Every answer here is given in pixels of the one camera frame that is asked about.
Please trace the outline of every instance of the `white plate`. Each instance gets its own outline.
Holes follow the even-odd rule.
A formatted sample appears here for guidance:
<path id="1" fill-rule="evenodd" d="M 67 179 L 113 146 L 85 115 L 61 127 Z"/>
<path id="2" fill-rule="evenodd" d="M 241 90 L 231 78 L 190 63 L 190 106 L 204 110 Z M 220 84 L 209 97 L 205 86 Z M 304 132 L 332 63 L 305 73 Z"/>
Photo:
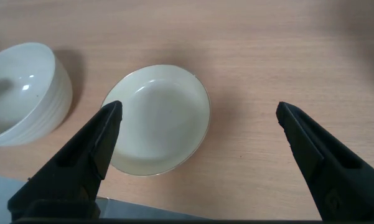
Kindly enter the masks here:
<path id="1" fill-rule="evenodd" d="M 195 75 L 173 65 L 137 70 L 108 93 L 103 105 L 123 104 L 111 163 L 131 175 L 155 175 L 188 159 L 203 141 L 210 101 Z"/>

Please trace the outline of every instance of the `black plastic part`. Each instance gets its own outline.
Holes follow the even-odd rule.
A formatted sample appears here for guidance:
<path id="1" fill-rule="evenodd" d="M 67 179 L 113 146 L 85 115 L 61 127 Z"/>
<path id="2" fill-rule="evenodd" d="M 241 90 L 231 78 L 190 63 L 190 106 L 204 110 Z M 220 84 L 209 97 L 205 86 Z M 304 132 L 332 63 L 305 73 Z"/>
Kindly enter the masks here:
<path id="1" fill-rule="evenodd" d="M 374 168 L 298 107 L 276 116 L 323 221 L 374 221 Z"/>
<path id="2" fill-rule="evenodd" d="M 46 215 L 98 218 L 95 199 L 110 164 L 121 119 L 119 101 L 102 107 L 8 201 L 12 220 Z"/>

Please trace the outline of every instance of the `wood grain surface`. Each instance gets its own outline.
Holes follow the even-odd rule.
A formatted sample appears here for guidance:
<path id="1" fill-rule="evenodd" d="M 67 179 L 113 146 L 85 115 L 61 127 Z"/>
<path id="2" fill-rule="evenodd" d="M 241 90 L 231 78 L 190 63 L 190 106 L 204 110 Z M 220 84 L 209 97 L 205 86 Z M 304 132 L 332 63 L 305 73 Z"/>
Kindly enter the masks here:
<path id="1" fill-rule="evenodd" d="M 50 46 L 75 93 L 65 122 L 0 148 L 0 175 L 26 180 L 125 75 L 159 63 L 206 86 L 199 150 L 163 175 L 109 168 L 99 195 L 208 218 L 319 219 L 275 111 L 302 108 L 374 167 L 374 1 L 0 0 L 0 50 Z"/>

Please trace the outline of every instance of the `ceramic plate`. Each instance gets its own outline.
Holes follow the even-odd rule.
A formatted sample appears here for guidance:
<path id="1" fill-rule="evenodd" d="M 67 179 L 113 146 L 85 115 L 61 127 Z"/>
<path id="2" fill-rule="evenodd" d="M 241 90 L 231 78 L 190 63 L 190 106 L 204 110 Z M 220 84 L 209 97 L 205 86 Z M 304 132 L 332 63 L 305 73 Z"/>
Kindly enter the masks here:
<path id="1" fill-rule="evenodd" d="M 155 175 L 188 159 L 203 141 L 210 101 L 198 78 L 173 65 L 153 65 L 122 79 L 103 105 L 123 104 L 111 163 L 131 175 Z"/>

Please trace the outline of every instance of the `white bowl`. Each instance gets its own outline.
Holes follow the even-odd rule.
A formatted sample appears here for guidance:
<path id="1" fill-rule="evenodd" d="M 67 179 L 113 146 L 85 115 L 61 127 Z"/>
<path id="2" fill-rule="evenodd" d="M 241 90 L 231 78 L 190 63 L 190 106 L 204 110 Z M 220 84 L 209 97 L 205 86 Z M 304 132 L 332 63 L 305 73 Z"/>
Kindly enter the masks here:
<path id="1" fill-rule="evenodd" d="M 131 175 L 155 175 L 188 159 L 203 141 L 210 121 L 205 87 L 190 72 L 153 65 L 122 79 L 103 105 L 123 104 L 111 163 Z"/>
<path id="2" fill-rule="evenodd" d="M 71 102 L 68 74 L 46 45 L 19 44 L 0 52 L 0 146 L 50 133 Z"/>

